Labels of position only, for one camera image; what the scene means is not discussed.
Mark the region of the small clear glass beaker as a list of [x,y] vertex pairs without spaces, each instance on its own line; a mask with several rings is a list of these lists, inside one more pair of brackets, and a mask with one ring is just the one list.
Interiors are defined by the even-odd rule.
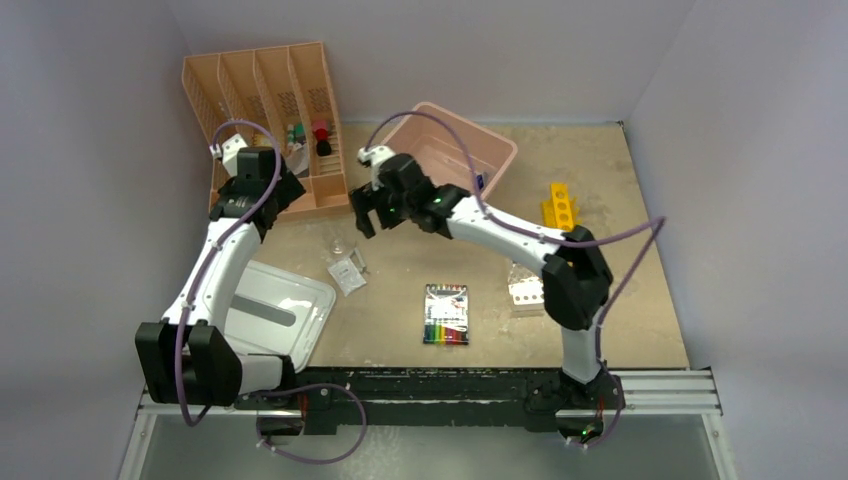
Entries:
[[329,246],[329,255],[331,259],[346,258],[353,247],[344,239],[336,238]]

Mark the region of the pink plastic bin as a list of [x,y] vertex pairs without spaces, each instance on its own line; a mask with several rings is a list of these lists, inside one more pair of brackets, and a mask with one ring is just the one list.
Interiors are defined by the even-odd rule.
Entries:
[[432,115],[451,129],[411,115],[380,143],[413,156],[435,185],[450,183],[471,191],[470,180],[485,174],[486,186],[480,191],[487,198],[516,157],[516,143],[431,102],[421,102],[413,110]]

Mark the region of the white sachet packet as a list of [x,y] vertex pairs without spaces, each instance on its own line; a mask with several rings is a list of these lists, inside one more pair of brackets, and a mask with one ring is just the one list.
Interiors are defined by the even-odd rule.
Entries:
[[337,260],[327,270],[345,297],[367,284],[360,268],[351,258]]

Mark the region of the white plastic lid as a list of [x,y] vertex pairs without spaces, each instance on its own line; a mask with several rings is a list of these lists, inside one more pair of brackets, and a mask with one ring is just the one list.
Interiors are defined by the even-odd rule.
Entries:
[[299,373],[335,302],[336,291],[326,283],[251,261],[231,301],[224,335],[240,353],[288,356]]

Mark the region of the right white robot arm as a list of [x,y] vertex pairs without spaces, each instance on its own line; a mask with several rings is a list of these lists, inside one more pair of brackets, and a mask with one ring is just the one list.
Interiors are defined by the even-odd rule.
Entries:
[[426,233],[489,248],[538,276],[544,310],[561,328],[564,399],[584,407],[599,396],[599,323],[613,275],[588,229],[564,232],[487,207],[460,186],[435,185],[411,155],[385,146],[363,148],[357,160],[370,171],[369,182],[349,193],[365,237],[375,234],[369,217],[375,213],[383,229],[409,221]]

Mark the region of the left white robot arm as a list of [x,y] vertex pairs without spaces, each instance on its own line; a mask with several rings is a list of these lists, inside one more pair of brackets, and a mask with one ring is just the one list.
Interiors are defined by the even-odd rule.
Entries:
[[135,347],[157,403],[229,406],[259,391],[272,408],[284,409],[298,395],[290,356],[239,353],[225,338],[224,325],[267,231],[305,189],[271,147],[224,153],[236,174],[217,191],[201,254],[161,320],[139,326]]

